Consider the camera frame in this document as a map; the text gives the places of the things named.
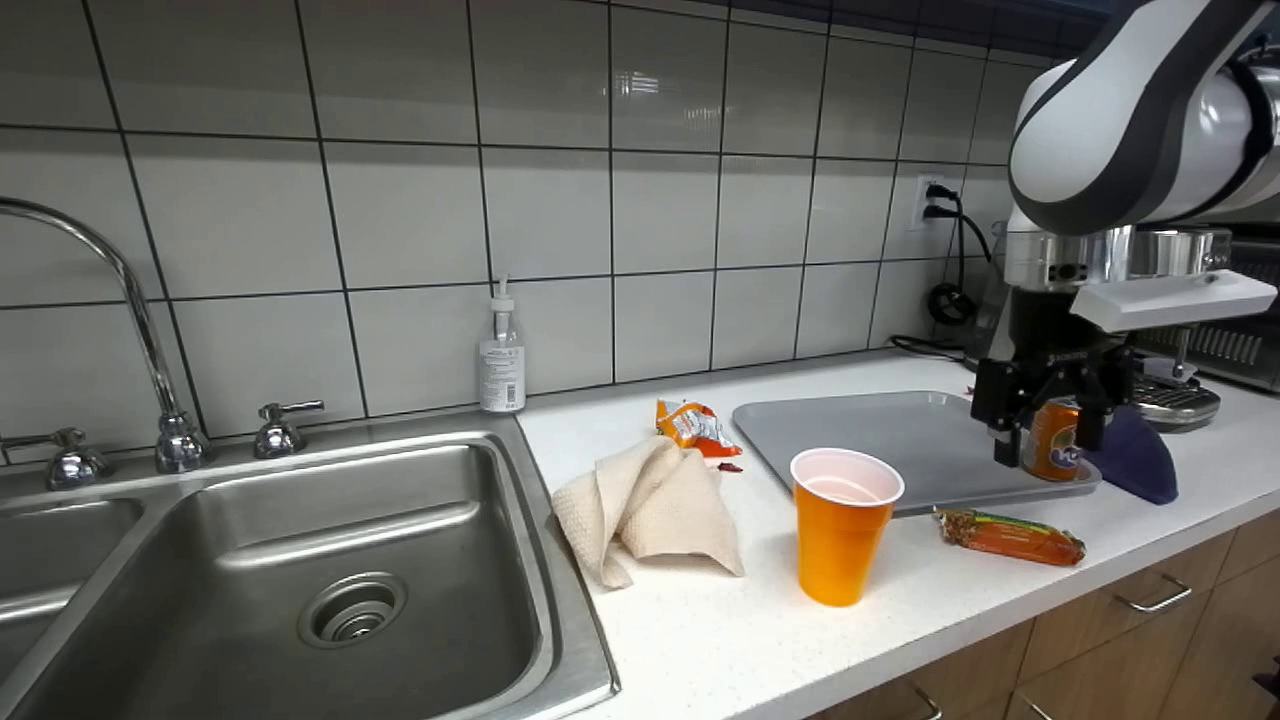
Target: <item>sink basin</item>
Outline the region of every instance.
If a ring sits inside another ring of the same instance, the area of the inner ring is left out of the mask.
[[[524,435],[489,426],[196,479],[17,717],[552,717],[611,686]]]
[[[135,514],[116,501],[0,513],[0,683]]]

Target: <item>cutting board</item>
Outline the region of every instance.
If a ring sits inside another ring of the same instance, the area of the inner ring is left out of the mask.
[[[929,513],[931,502],[971,507],[1081,496],[1098,486],[1098,475],[1045,483],[1022,466],[998,462],[994,431],[968,414],[968,400],[943,393],[740,403],[734,425],[785,491],[791,491],[789,462],[804,448],[856,448],[888,460],[909,483],[896,502],[899,514]]]

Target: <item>faucet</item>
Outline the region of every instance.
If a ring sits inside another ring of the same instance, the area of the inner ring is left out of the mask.
[[[155,466],[160,470],[190,470],[201,466],[206,457],[206,435],[196,431],[194,414],[185,411],[171,378],[167,378],[167,364],[164,364],[164,347],[144,298],[144,287],[135,279],[135,270],[128,269],[128,261],[116,252],[116,244],[108,244],[97,226],[79,224],[69,212],[34,202],[34,201],[17,201],[17,194],[0,194],[0,217],[20,217],[34,224],[48,224],[65,236],[72,236],[77,244],[91,247],[105,262],[113,262],[113,270],[123,282],[123,298],[135,323],[135,341],[144,342],[147,354],[147,371],[151,371],[151,389],[160,400],[160,438],[155,438]]]

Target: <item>white tile wall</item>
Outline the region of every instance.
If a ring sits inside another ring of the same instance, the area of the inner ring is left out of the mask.
[[[717,157],[611,157],[611,230],[619,270],[717,262]]]
[[[367,411],[475,403],[475,352],[489,296],[474,287],[409,287],[354,296]]]
[[[727,150],[811,150],[825,40],[734,25],[727,33]]]
[[[919,298],[952,277],[958,224],[919,224],[923,180],[965,189],[998,226],[1013,107],[1045,69],[763,4],[87,9],[0,9],[0,27],[23,27],[0,45],[0,191],[69,206],[133,256],[155,306],[176,306],[164,342],[215,435],[251,431],[266,400],[324,394],[328,414],[474,403],[502,269],[534,393],[929,331]],[[838,0],[848,13],[913,25],[918,9]],[[84,414],[147,445],[147,389],[119,394],[142,364],[62,354],[84,323],[133,352],[101,331],[119,328],[119,303],[101,303],[113,277],[11,221],[0,256],[0,335],[23,335],[0,341],[3,426]],[[41,403],[37,385],[77,389],[77,408]]]
[[[79,0],[9,0],[0,27],[0,123],[113,127]]]
[[[704,371],[711,270],[616,279],[616,378]]]
[[[723,25],[611,13],[611,143],[721,147]]]
[[[800,262],[811,161],[723,157],[721,262]]]
[[[133,141],[176,296],[339,287],[322,147],[295,141]]]
[[[800,269],[721,270],[711,366],[789,361],[798,306]]]
[[[324,400],[307,421],[365,414],[339,296],[176,303],[211,435],[255,431],[259,403]]]
[[[304,0],[324,136],[475,141],[463,0]]]
[[[800,354],[870,347],[879,262],[804,269]]]
[[[354,287],[489,279],[475,147],[328,143]]]
[[[155,261],[116,136],[0,130],[0,194],[41,201],[116,244],[147,296],[160,296]],[[119,277],[77,239],[0,217],[0,303],[119,298]]]
[[[497,270],[607,270],[606,150],[485,150],[485,171]]]
[[[91,0],[123,127],[311,136],[292,0]]]
[[[485,143],[607,143],[607,13],[474,0]]]

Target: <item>orange cup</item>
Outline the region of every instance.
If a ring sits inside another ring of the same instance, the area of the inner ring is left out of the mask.
[[[865,450],[810,448],[791,457],[791,479],[800,589],[820,604],[856,604],[905,475]]]

